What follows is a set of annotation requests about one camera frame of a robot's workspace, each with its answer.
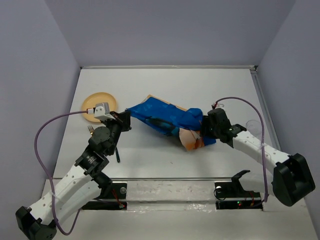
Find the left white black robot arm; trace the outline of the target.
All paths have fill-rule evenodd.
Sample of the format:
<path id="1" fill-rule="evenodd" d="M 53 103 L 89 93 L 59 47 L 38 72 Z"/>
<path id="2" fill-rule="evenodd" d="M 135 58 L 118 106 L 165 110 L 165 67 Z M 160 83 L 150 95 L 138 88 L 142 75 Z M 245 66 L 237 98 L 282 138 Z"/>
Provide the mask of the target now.
<path id="1" fill-rule="evenodd" d="M 109 163 L 108 157 L 118 152 L 121 133 L 131 130 L 131 114 L 112 111 L 102 117 L 101 123 L 67 174 L 57 184 L 52 183 L 51 190 L 37 202 L 16 211 L 18 228 L 29 240 L 53 239 L 62 223 L 72 214 L 78 215 L 92 200 L 111 196 L 120 209 L 125 208 L 119 200 L 121 193 L 103 169 Z"/>

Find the blue cartoon placemat cloth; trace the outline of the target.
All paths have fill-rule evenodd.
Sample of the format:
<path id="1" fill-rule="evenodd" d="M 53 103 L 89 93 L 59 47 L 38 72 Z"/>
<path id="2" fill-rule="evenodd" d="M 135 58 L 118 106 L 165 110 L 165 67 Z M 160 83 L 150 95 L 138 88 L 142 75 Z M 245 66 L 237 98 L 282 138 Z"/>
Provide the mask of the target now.
<path id="1" fill-rule="evenodd" d="M 177 138 L 187 151 L 196 150 L 217 141 L 201 135 L 204 114 L 199 108 L 184 109 L 149 95 L 143 102 L 126 109 L 157 132 Z"/>

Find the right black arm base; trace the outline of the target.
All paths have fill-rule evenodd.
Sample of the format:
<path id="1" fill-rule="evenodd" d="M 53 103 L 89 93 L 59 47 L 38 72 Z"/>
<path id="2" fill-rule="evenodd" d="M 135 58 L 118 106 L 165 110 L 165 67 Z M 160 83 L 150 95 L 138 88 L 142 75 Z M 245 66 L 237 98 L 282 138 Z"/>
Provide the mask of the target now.
<path id="1" fill-rule="evenodd" d="M 217 210 L 263 210 L 264 201 L 260 193 L 244 190 L 240 184 L 240 179 L 249 172 L 249 170 L 242 170 L 232 176 L 229 181 L 214 183 L 213 194 Z"/>

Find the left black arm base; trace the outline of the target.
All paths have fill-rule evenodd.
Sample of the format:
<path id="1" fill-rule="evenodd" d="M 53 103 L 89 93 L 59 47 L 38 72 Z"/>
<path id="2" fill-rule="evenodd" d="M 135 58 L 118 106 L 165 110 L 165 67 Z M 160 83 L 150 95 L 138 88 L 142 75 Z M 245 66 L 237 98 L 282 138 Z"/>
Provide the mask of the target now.
<path id="1" fill-rule="evenodd" d="M 110 190 L 102 190 L 100 195 L 87 202 L 82 210 L 126 211 L 127 182 L 114 181 Z"/>

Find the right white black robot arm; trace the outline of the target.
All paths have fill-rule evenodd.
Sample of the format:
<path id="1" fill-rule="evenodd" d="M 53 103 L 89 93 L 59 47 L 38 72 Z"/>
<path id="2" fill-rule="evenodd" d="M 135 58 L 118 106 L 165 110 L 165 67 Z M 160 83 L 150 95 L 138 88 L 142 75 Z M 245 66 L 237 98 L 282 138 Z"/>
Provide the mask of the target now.
<path id="1" fill-rule="evenodd" d="M 260 192 L 291 207 L 316 188 L 304 156 L 290 155 L 262 143 L 245 127 L 232 125 L 222 108 L 213 109 L 203 117 L 201 135 L 220 140 L 262 165 L 262 176 L 242 170 L 231 178 L 230 190 L 235 196 Z"/>

